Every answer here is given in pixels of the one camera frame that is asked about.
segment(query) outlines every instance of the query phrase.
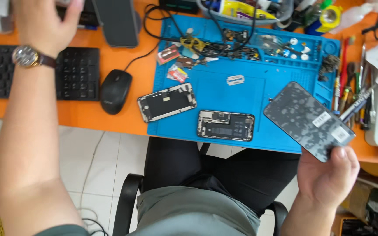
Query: person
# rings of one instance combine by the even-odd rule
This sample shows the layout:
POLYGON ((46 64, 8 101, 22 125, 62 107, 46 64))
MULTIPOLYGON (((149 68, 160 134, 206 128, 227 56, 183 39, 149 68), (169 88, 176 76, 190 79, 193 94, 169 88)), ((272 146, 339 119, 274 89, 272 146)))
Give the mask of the person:
MULTIPOLYGON (((15 0, 18 35, 56 58, 75 35, 83 0, 62 21, 55 0, 15 0)), ((16 66, 0 134, 0 216, 8 236, 84 236, 60 178, 55 70, 16 66)), ((150 138, 138 227, 145 235, 256 235, 264 209, 297 174, 299 192, 283 236, 327 236, 336 207, 359 171, 350 147, 327 163, 302 155, 246 149, 228 159, 200 155, 195 142, 150 138)))

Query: black office chair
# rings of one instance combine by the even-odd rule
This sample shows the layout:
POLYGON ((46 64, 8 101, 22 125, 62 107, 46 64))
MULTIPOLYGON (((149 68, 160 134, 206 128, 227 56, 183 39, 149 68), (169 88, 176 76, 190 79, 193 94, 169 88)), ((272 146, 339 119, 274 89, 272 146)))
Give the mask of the black office chair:
MULTIPOLYGON (((201 154, 206 154, 209 145, 210 144, 208 143, 204 143, 199 152, 201 154)), ((116 218, 113 225, 112 236, 125 236, 129 233, 132 213, 134 212, 135 199, 137 197, 138 189, 141 187, 143 178, 144 176, 142 175, 129 174, 123 182, 118 207, 116 208, 116 218)), ((282 223, 288 214, 287 208, 282 203, 274 201, 266 209, 274 212, 275 226, 273 236, 279 236, 282 223)))

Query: white tiled floor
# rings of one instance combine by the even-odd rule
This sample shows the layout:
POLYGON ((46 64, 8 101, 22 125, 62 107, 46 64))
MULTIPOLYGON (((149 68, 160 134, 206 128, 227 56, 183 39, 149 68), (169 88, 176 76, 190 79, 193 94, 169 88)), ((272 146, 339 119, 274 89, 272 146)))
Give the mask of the white tiled floor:
MULTIPOLYGON (((103 135, 84 188, 81 216, 95 219, 94 212, 96 212, 97 221, 111 235, 116 207, 125 177, 129 173, 144 173, 148 137, 113 132, 105 132, 103 134, 103 131, 65 126, 60 126, 59 132, 61 176, 77 208, 80 204, 81 191, 83 190, 85 176, 89 171, 95 147, 103 135)), ((243 149, 211 144, 208 154, 220 158, 228 158, 243 149)), ((294 178, 276 200, 282 202, 289 210, 297 192, 297 178, 294 178)), ((131 231, 137 227, 136 214, 135 210, 131 231)), ((266 212, 261 217, 262 223, 259 235, 271 236, 273 233, 273 221, 272 212, 266 212)), ((91 225, 89 229, 94 230, 97 227, 96 225, 91 225)))

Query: brown leather watch strap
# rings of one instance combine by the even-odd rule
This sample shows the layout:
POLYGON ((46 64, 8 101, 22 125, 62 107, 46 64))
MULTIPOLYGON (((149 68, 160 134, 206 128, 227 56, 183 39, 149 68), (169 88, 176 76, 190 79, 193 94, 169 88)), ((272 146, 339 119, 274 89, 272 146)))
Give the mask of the brown leather watch strap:
POLYGON ((55 59, 53 59, 52 57, 43 55, 43 54, 40 54, 40 56, 42 57, 41 65, 47 65, 47 66, 56 68, 56 60, 55 59))

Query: wristwatch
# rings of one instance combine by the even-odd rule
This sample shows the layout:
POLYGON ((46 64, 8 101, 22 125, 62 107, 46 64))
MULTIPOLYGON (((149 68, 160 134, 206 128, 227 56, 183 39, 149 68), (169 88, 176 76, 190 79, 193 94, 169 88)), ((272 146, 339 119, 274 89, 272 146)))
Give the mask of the wristwatch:
POLYGON ((54 58, 44 55, 29 45, 19 46, 13 51, 13 62, 24 68, 41 65, 56 67, 54 58))

